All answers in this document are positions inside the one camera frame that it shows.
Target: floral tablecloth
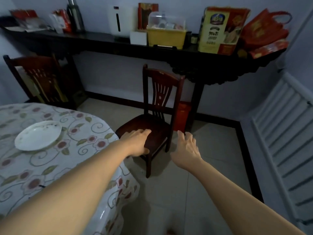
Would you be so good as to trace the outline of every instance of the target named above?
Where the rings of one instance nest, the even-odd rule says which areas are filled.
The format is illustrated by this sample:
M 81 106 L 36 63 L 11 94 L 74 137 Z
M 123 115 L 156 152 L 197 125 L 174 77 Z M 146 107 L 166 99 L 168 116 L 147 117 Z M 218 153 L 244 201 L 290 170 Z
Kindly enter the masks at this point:
M 61 123 L 60 137 L 43 150 L 17 150 L 15 137 L 44 120 Z M 91 114 L 39 103 L 0 106 L 0 219 L 117 139 L 105 121 Z M 121 208 L 138 192 L 139 184 L 122 163 L 83 234 L 118 235 Z

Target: white plate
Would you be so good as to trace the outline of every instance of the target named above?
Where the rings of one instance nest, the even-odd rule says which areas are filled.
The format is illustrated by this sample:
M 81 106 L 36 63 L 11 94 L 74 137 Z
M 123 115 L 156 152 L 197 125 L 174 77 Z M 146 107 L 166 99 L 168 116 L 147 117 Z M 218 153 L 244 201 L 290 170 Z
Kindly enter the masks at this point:
M 52 144 L 61 133 L 59 122 L 53 120 L 35 123 L 24 129 L 15 138 L 15 147 L 22 151 L 34 151 Z

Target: radiator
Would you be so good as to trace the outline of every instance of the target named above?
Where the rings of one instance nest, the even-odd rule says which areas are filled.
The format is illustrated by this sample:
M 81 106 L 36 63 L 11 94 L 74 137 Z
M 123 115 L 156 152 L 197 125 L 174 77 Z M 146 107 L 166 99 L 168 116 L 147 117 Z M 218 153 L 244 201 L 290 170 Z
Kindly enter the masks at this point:
M 288 72 L 252 122 L 292 223 L 313 235 L 313 93 Z

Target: chair backrest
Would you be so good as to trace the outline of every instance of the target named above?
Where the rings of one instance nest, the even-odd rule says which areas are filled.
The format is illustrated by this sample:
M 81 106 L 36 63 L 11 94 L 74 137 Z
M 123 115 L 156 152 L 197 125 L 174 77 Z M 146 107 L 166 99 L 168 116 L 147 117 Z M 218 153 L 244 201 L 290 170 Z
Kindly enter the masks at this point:
M 148 103 L 148 77 L 152 78 L 153 87 L 153 99 L 152 105 Z M 143 66 L 142 71 L 143 79 L 143 102 L 145 105 L 144 113 L 148 114 L 148 110 L 151 110 L 153 115 L 164 120 L 163 113 L 166 111 L 165 106 L 170 97 L 172 87 L 177 87 L 174 107 L 172 112 L 171 126 L 174 123 L 178 109 L 178 103 L 182 95 L 182 87 L 184 84 L 185 76 L 177 77 L 157 69 L 149 69 L 148 65 Z
M 59 85 L 58 78 L 60 77 L 60 66 L 55 58 L 31 56 L 10 59 L 8 55 L 4 55 L 3 58 L 29 98 L 32 97 L 32 94 L 15 67 L 23 67 L 46 103 L 51 104 L 54 102 L 68 101 L 67 97 L 62 93 Z

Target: chair seat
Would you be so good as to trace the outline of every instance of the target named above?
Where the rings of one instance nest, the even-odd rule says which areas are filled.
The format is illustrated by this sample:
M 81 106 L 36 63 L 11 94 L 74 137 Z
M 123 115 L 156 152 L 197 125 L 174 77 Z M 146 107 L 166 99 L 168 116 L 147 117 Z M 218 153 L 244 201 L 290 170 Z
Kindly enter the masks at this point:
M 146 140 L 145 148 L 149 149 L 150 154 L 152 155 L 167 138 L 170 131 L 170 125 L 151 114 L 143 114 L 119 127 L 115 133 L 121 138 L 125 132 L 131 132 L 138 129 L 151 130 L 151 133 Z

